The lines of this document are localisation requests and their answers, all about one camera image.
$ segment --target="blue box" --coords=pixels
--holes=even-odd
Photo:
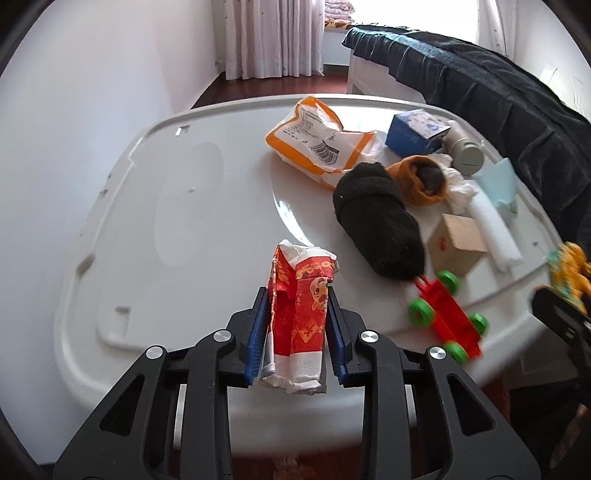
[[[392,118],[386,145],[401,158],[428,155],[441,148],[441,139],[449,129],[422,108],[397,113]]]

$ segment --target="small cardboard box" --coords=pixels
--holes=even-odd
[[[449,270],[460,277],[488,251],[474,219],[446,213],[429,239],[427,249],[435,273]]]
[[[441,139],[449,129],[422,108],[397,113],[392,118],[386,145],[401,158],[427,155],[441,148]]]

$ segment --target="red and white snack package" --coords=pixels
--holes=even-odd
[[[269,278],[271,323],[259,383],[288,393],[314,394],[322,384],[328,285],[336,256],[318,247],[283,240]]]

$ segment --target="light blue cloth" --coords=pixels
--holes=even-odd
[[[491,200],[506,226],[511,226],[517,214],[517,183],[511,160],[503,158],[497,163],[486,162],[472,178]]]

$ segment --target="brown sock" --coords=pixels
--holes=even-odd
[[[444,199],[445,177],[437,163],[428,157],[403,158],[386,168],[386,172],[396,181],[407,205],[423,207]]]

